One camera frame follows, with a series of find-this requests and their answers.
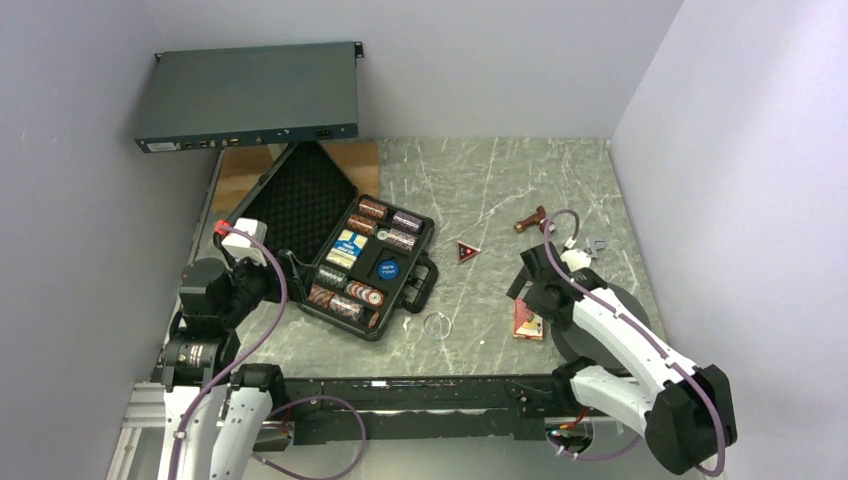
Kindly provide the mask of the red card deck box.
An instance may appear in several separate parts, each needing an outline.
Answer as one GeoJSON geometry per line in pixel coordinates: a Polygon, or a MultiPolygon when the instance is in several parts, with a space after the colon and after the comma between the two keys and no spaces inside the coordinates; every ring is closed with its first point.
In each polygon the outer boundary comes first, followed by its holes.
{"type": "Polygon", "coordinates": [[[517,298],[513,310],[513,334],[517,339],[542,341],[544,321],[532,312],[522,298],[517,298]]]}

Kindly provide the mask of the blue white card deck box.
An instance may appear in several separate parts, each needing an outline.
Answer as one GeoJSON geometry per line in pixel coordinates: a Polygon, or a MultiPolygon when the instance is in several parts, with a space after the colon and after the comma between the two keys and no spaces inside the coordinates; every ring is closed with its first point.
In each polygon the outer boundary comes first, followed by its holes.
{"type": "Polygon", "coordinates": [[[325,260],[330,264],[351,270],[364,251],[368,240],[367,235],[343,229],[325,256],[325,260]]]}

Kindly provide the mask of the grey chip stack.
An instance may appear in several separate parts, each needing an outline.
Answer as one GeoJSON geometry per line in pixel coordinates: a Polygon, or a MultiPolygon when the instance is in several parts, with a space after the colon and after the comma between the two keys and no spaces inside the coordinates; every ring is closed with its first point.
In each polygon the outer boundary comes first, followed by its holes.
{"type": "Polygon", "coordinates": [[[414,250],[416,241],[415,235],[394,228],[389,229],[386,236],[386,242],[408,252],[414,250]]]}

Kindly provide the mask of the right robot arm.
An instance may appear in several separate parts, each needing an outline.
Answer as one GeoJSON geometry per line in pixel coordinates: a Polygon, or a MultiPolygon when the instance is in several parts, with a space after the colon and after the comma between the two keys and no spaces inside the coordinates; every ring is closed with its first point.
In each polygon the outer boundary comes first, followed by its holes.
{"type": "Polygon", "coordinates": [[[508,297],[565,336],[566,362],[552,373],[555,409],[607,414],[645,441],[673,474],[720,474],[738,439],[725,372],[675,351],[637,318],[637,301],[588,267],[570,268],[551,244],[520,258],[508,297]]]}

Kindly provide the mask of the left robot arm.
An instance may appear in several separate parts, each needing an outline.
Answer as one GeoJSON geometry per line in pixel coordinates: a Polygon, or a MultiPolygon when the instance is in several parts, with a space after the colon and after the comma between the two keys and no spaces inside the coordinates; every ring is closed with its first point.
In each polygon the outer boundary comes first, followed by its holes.
{"type": "Polygon", "coordinates": [[[178,325],[161,355],[161,479],[239,479],[265,420],[289,400],[280,366],[247,362],[236,329],[263,300],[283,302],[284,275],[251,259],[196,260],[182,272],[178,325]]]}

